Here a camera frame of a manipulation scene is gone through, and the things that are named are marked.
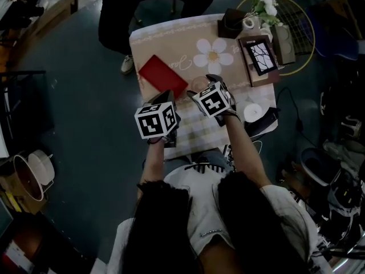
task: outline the long dark hair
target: long dark hair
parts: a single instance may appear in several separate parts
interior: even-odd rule
[[[204,273],[187,233],[188,190],[163,181],[138,186],[143,195],[121,257],[122,274]],[[285,236],[283,220],[245,174],[231,173],[221,180],[217,205],[245,273],[309,272]]]
[[[309,273],[281,227],[285,221],[243,172],[221,180],[218,206],[245,273]]]

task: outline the red card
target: red card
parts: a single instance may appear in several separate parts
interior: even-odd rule
[[[139,70],[139,74],[161,92],[172,90],[175,99],[177,99],[188,86],[188,83],[183,80],[183,78],[177,75],[156,55],[153,55],[147,61]]]

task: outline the table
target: table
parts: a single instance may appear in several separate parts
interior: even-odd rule
[[[203,15],[200,17],[182,18],[175,21],[168,21],[144,27],[132,32],[129,42],[131,44],[143,101],[147,102],[159,93],[138,73],[146,61],[153,54],[156,54],[172,69],[174,69],[174,71],[177,72],[184,80],[190,83],[194,77],[189,78],[190,73],[186,72],[186,67],[192,64],[192,56],[179,53],[180,49],[172,50],[170,47],[171,41],[168,40],[171,39],[173,34],[177,33],[179,35],[181,34],[181,38],[183,39],[184,32],[187,32],[191,29],[207,29],[207,31],[210,31],[210,39],[216,40],[218,36],[216,31],[212,32],[212,30],[216,29],[217,20],[221,19],[222,17],[223,14],[212,14]],[[240,48],[238,47],[237,41],[232,39],[224,40],[228,42],[225,47],[225,52],[231,53],[233,56],[239,56]],[[170,62],[170,58],[166,55],[166,53],[168,53],[170,57],[178,54],[178,58],[181,57],[181,59],[180,61],[177,60],[177,62]],[[240,62],[243,66],[242,60],[240,61],[239,59],[235,61],[235,64],[240,64]],[[247,98],[250,98],[250,100],[253,102],[260,101],[261,99],[267,99],[270,101],[270,106],[276,107],[274,87],[272,84],[252,88],[250,87],[248,80],[236,80],[236,77],[238,76],[236,72],[237,70],[235,70],[237,69],[236,67],[230,68],[228,66],[223,66],[222,68],[225,68],[226,72],[226,75],[222,77],[229,91],[234,95],[237,102],[247,100]],[[207,68],[202,69],[200,76],[204,76],[207,73]],[[180,126],[177,130],[177,144],[175,148],[165,149],[166,159],[172,159],[194,152],[209,150],[229,144],[226,127],[219,127],[214,118],[209,119],[203,116],[198,107],[188,97],[181,96],[176,101],[176,105],[177,113],[181,117]],[[276,121],[266,130],[264,130],[262,134],[274,130],[277,126],[278,122]]]

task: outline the plaid cloth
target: plaid cloth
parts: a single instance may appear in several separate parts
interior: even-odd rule
[[[191,27],[192,23],[194,23],[194,27],[198,27],[199,25],[204,25],[204,23],[216,22],[216,20],[221,19],[222,17],[223,14],[213,14],[182,18],[135,30],[129,38],[132,53],[135,44],[148,41],[154,36],[161,37],[167,33],[179,32],[183,30],[185,26]],[[240,89],[231,90],[231,92],[237,103],[247,100],[247,98],[250,98],[253,102],[267,99],[270,101],[272,107],[276,107],[274,87],[272,84],[255,88],[245,87],[244,92]],[[177,113],[181,117],[181,122],[179,129],[177,130],[177,144],[175,148],[165,149],[166,159],[172,159],[229,144],[226,127],[220,127],[214,118],[209,119],[205,117],[193,102],[186,102],[184,105],[180,105],[179,101],[181,100],[177,101]],[[274,130],[277,126],[278,122],[276,121],[264,130],[262,134]]]

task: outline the cardboard box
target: cardboard box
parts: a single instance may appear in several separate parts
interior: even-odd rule
[[[0,176],[0,185],[5,191],[14,196],[15,200],[25,212],[35,215],[47,203],[46,199],[36,201],[29,196],[16,173],[10,176]]]

